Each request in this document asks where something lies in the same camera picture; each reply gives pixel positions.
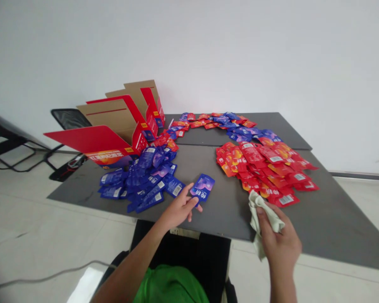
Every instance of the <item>cable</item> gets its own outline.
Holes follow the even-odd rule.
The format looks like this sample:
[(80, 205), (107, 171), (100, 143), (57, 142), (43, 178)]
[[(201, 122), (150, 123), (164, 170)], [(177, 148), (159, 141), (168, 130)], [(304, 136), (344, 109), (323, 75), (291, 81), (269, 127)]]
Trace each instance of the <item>cable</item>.
[(42, 278), (42, 279), (17, 279), (17, 280), (12, 280), (12, 281), (8, 281), (8, 282), (5, 282), (5, 283), (1, 283), (0, 284), (0, 288), (8, 287), (8, 286), (11, 286), (11, 285), (14, 285), (14, 284), (19, 284), (19, 283), (23, 283), (23, 284), (42, 283), (42, 282), (51, 280), (53, 278), (56, 278), (57, 276), (60, 276), (60, 275), (63, 275), (63, 274), (67, 274), (69, 272), (79, 271), (79, 270), (81, 270), (81, 269), (83, 269), (83, 268), (85, 268), (85, 267), (87, 267), (87, 266), (89, 266), (90, 264), (93, 264), (93, 263), (101, 264), (101, 265), (104, 265), (104, 266), (107, 266), (107, 267), (110, 267), (110, 268), (113, 268), (113, 269), (117, 268), (113, 264), (108, 264), (108, 263), (105, 263), (105, 262), (102, 262), (102, 261), (98, 261), (98, 260), (92, 260), (92, 261), (88, 262), (87, 264), (84, 264), (84, 265), (82, 265), (80, 267), (65, 269), (65, 270), (62, 270), (62, 271), (60, 271), (60, 272), (58, 272), (56, 274), (48, 276), (46, 278)]

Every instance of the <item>table surface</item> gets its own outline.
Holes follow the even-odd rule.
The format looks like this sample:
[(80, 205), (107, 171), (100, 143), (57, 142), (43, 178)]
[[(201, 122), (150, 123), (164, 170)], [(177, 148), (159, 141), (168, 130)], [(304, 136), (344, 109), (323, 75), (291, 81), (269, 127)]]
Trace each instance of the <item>table surface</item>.
[[(216, 181), (208, 201), (202, 204), (203, 213), (194, 211), (192, 222), (184, 222), (181, 227), (252, 240), (255, 232), (249, 224), (248, 193), (237, 178), (227, 178), (216, 164), (215, 147), (179, 147), (173, 161), (178, 165), (175, 176), (179, 180), (190, 183), (205, 173)], [(379, 231), (310, 151), (299, 152), (320, 168), (307, 171), (320, 190), (297, 192), (300, 203), (283, 208), (298, 232), (304, 253), (379, 269)], [(172, 201), (172, 197), (164, 193), (163, 203), (140, 214), (128, 214), (127, 200), (102, 199), (97, 193), (100, 177), (105, 172), (89, 160), (48, 198), (148, 221), (156, 221)]]
[[(257, 123), (259, 129), (272, 129), (286, 144), (293, 149), (312, 150), (311, 146), (298, 134), (298, 132), (278, 112), (272, 113), (242, 113), (250, 121)], [(165, 129), (172, 119), (179, 121), (181, 114), (165, 115)], [(178, 137), (177, 144), (222, 146), (231, 139), (226, 135), (226, 130), (211, 128), (206, 130), (203, 126), (191, 128), (184, 137)]]

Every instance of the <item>pile of blue packets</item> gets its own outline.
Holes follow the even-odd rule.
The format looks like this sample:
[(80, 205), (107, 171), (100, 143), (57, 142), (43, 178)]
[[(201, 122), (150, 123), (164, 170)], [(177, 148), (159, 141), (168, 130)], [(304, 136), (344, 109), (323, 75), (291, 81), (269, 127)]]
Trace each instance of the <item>pile of blue packets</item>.
[(127, 171), (119, 168), (102, 176), (102, 198), (127, 199), (128, 212), (140, 213), (164, 201), (163, 192), (177, 197), (185, 185), (174, 177), (177, 153), (166, 146), (147, 147)]

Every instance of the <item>right hand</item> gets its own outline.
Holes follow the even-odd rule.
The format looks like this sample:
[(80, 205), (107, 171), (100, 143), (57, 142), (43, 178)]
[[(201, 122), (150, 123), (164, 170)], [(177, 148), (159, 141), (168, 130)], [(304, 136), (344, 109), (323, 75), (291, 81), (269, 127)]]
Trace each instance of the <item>right hand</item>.
[(285, 223), (280, 234), (275, 233), (266, 212), (261, 207), (257, 207), (262, 245), (270, 263), (270, 269), (284, 274), (292, 274), (296, 261), (302, 252), (302, 242), (300, 242), (291, 220), (276, 205), (268, 202), (266, 204)]

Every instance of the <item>white cloth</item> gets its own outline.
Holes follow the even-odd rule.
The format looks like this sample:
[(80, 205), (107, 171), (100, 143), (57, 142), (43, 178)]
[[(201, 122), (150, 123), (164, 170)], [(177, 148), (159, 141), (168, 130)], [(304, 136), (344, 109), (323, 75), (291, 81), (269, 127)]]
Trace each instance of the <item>white cloth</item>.
[(256, 231), (256, 236), (254, 238), (253, 244), (257, 251), (260, 260), (265, 258), (264, 248), (261, 242), (261, 229), (257, 217), (257, 206), (261, 207), (267, 213), (268, 220), (270, 221), (272, 230), (276, 233), (280, 232), (284, 227), (285, 223), (278, 217), (278, 215), (265, 204), (264, 199), (256, 193), (254, 190), (250, 192), (248, 197), (248, 205), (251, 211), (251, 227)]

